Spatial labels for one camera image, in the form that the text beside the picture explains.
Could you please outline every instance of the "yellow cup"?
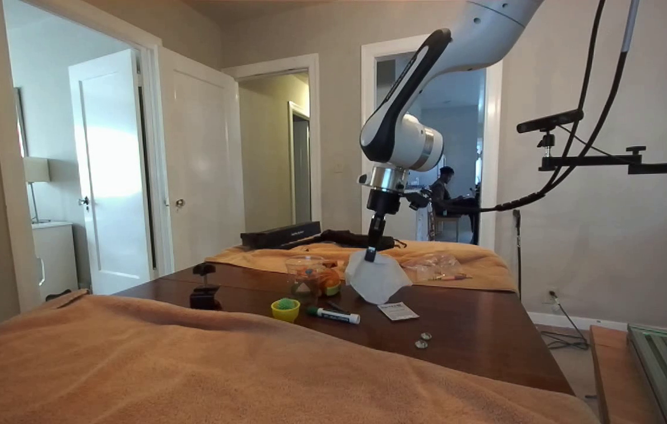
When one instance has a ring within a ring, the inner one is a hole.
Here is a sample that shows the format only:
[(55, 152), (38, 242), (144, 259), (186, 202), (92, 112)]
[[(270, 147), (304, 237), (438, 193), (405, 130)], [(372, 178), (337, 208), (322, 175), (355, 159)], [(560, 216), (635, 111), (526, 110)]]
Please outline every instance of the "yellow cup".
[(292, 309), (279, 309), (277, 308), (279, 301), (271, 303), (271, 312), (273, 312), (273, 317), (279, 320), (285, 320), (286, 322), (294, 322), (296, 317), (299, 315), (299, 301), (292, 299), (294, 302), (294, 307)]

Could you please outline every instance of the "wooden table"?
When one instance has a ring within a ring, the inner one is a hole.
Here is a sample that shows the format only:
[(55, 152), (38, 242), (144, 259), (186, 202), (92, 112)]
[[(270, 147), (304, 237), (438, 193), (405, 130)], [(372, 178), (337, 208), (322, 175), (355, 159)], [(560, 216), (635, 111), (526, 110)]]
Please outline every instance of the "wooden table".
[[(209, 284), (220, 285), (217, 299), (228, 312), (271, 316), (270, 305), (288, 294), (285, 274), (216, 265)], [(190, 305), (190, 294), (202, 277), (185, 269), (118, 293), (119, 296)], [(517, 295), (484, 290), (402, 287), (392, 302), (407, 304), (419, 319), (391, 322), (351, 287), (332, 298), (345, 310), (360, 314), (361, 324), (307, 316), (296, 324), (350, 342), (395, 352), (455, 370), (538, 389), (573, 394)], [(417, 349), (420, 333), (433, 335), (427, 349)]]
[(601, 422), (659, 422), (656, 408), (651, 404), (650, 388), (629, 351), (627, 333), (594, 325), (590, 327), (590, 344)]

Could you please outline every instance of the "person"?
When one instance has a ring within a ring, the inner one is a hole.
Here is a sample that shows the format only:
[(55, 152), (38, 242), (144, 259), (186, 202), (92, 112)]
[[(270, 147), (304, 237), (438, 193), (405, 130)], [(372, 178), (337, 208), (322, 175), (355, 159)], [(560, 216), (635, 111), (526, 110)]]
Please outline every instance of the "person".
[(477, 244), (477, 215), (478, 214), (466, 214), (461, 212), (463, 207), (479, 207), (480, 202), (477, 201), (474, 197), (463, 197), (459, 196), (457, 198), (452, 198), (449, 194), (447, 184), (454, 177), (454, 169), (449, 166), (441, 167), (438, 170), (438, 179), (435, 183), (430, 185), (431, 191), (431, 203), (433, 204), (433, 210), (435, 214), (440, 217), (462, 217), (462, 215), (468, 215), (470, 218), (470, 226), (473, 229), (473, 240), (471, 243)]

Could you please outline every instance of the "door frame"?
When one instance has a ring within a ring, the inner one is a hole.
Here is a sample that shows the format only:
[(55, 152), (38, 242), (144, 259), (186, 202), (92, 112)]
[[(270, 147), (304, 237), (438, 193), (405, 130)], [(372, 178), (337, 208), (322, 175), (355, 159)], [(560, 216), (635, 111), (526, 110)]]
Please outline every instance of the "door frame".
[(317, 53), (285, 57), (284, 59), (240, 65), (239, 67), (221, 70), (221, 72), (232, 76), (237, 82), (263, 76), (307, 72), (310, 88), (310, 209), (313, 221), (322, 221), (323, 218), (320, 77), (318, 70)]
[[(140, 52), (143, 105), (146, 116), (148, 116), (148, 119), (144, 120), (148, 150), (146, 159), (151, 171), (151, 204), (154, 205), (150, 210), (150, 213), (153, 214), (153, 228), (150, 231), (153, 232), (153, 241), (156, 244), (157, 268), (152, 271), (152, 274), (153, 277), (157, 277), (174, 272), (171, 223), (167, 207), (169, 198), (167, 198), (166, 184), (166, 149), (164, 148), (163, 116), (159, 99), (161, 89), (156, 57), (156, 48), (163, 44), (161, 38), (108, 14), (84, 0), (22, 1), (68, 21), (124, 41)], [(41, 300), (27, 190), (24, 188), (24, 170), (19, 149), (16, 148), (18, 145), (14, 83), (11, 78), (11, 60), (3, 5), (0, 0), (0, 168), (16, 289), (20, 311), (24, 312), (35, 308)]]
[[(416, 51), (428, 35), (399, 38), (363, 45), (361, 49), (361, 113), (362, 124), (375, 111), (376, 101), (376, 62), (379, 57), (395, 56)], [(483, 189), (481, 206), (496, 205), (498, 195), (498, 149), (501, 139), (501, 76), (503, 63), (486, 68), (485, 72), (485, 107), (483, 124)], [(369, 174), (373, 162), (363, 154), (362, 173)], [(364, 207), (368, 203), (369, 190), (362, 190), (362, 231), (368, 233), (372, 213)], [(480, 247), (495, 250), (496, 247), (496, 212), (486, 212), (480, 220)]]
[[(299, 116), (299, 118), (307, 119), (307, 125), (309, 128), (310, 117), (307, 115), (305, 110), (298, 104), (295, 104), (293, 101), (289, 101), (289, 169), (290, 172), (290, 181), (291, 181), (291, 222), (296, 223), (296, 187), (294, 186), (296, 180), (294, 175), (296, 170), (294, 169), (294, 116)], [(310, 156), (310, 137), (307, 137), (307, 155)], [(312, 217), (312, 193), (311, 193), (311, 204), (310, 204), (310, 217)]]

